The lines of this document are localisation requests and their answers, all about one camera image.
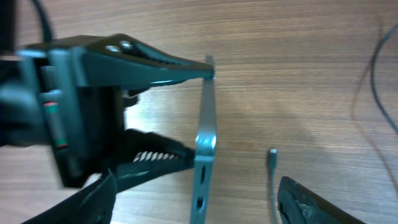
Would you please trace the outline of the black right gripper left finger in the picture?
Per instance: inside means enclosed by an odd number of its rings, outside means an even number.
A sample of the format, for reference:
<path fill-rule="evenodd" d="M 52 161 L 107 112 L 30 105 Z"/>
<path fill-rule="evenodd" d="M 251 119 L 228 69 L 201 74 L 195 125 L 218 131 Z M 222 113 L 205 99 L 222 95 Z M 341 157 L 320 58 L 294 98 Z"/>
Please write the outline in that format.
<path fill-rule="evenodd" d="M 109 224 L 118 186 L 114 174 L 101 177 L 23 224 Z"/>

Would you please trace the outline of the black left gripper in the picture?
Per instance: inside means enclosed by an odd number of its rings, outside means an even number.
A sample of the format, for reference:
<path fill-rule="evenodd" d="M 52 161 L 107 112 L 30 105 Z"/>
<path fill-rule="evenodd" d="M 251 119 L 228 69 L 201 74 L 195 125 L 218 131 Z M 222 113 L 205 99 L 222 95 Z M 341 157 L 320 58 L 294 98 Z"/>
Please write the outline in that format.
<path fill-rule="evenodd" d="M 1 144 L 48 145 L 65 187 L 81 187 L 121 147 L 118 86 L 88 86 L 81 47 L 32 44 L 1 61 Z"/>

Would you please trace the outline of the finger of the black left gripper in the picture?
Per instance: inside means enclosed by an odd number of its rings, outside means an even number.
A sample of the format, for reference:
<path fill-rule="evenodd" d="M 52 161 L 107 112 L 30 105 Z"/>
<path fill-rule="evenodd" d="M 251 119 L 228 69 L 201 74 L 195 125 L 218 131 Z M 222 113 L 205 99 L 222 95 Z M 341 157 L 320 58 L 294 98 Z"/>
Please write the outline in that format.
<path fill-rule="evenodd" d="M 116 177 L 118 192 L 163 175 L 193 168 L 195 151 L 157 133 L 123 132 L 118 147 L 104 166 Z"/>
<path fill-rule="evenodd" d="M 126 34 L 76 35 L 27 47 L 27 86 L 34 93 L 96 96 L 212 78 L 203 62 L 176 57 Z"/>

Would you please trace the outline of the cyan screen smartphone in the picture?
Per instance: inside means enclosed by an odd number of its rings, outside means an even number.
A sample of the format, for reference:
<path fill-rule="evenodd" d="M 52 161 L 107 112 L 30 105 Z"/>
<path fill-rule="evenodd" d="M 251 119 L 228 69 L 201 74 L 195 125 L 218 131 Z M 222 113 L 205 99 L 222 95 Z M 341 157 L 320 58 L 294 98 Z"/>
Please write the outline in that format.
<path fill-rule="evenodd" d="M 198 132 L 195 139 L 190 224 L 204 224 L 218 140 L 215 75 L 203 79 Z"/>

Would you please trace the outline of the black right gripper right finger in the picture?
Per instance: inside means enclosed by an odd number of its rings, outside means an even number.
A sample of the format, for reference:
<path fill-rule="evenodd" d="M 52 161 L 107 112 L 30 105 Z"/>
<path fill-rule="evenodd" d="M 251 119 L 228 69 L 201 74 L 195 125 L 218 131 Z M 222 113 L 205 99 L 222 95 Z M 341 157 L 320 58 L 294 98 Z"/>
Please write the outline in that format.
<path fill-rule="evenodd" d="M 287 176 L 280 180 L 277 203 L 283 224 L 364 224 Z"/>

